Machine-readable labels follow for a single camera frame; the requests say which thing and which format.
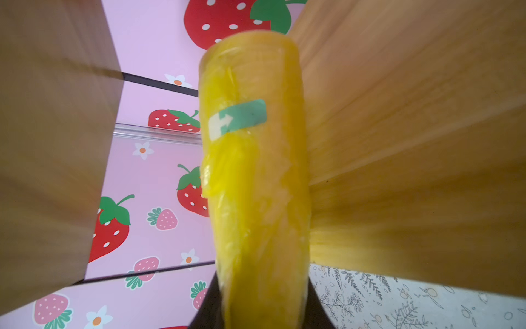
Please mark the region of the wooden three-tier black-frame shelf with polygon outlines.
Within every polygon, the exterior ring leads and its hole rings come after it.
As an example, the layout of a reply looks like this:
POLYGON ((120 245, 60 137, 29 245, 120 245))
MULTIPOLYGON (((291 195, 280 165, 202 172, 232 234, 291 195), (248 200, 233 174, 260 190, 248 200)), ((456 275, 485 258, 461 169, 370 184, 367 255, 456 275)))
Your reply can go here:
MULTIPOLYGON (((525 295, 525 2, 294 5, 322 265, 525 295)), ((149 160, 118 121, 197 108, 123 78, 154 60, 194 75, 185 1, 1 2, 1 312, 142 255, 196 245, 178 160, 149 160)))

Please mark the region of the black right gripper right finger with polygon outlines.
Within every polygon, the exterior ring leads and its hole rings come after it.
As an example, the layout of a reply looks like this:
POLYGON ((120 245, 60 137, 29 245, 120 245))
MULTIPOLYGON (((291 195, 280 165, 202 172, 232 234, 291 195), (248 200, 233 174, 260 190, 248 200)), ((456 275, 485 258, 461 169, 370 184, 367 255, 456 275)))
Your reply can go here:
POLYGON ((303 329, 335 329, 316 293, 312 281, 308 282, 303 329))

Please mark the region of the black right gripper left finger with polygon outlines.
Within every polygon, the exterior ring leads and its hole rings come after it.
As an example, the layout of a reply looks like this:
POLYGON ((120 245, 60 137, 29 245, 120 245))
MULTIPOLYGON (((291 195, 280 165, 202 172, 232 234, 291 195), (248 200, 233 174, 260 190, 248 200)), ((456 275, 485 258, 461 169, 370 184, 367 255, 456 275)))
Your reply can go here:
POLYGON ((217 274, 213 276, 201 308, 197 311, 189 329, 224 329, 222 297, 217 274))

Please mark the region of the yellow roll with teal label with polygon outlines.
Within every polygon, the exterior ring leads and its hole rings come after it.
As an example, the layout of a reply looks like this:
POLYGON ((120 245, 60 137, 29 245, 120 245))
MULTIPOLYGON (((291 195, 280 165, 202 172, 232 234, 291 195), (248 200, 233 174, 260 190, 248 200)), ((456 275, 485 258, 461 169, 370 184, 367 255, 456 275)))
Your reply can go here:
POLYGON ((269 31, 213 45, 199 66, 204 159, 226 328, 300 328, 310 220, 299 51, 269 31))

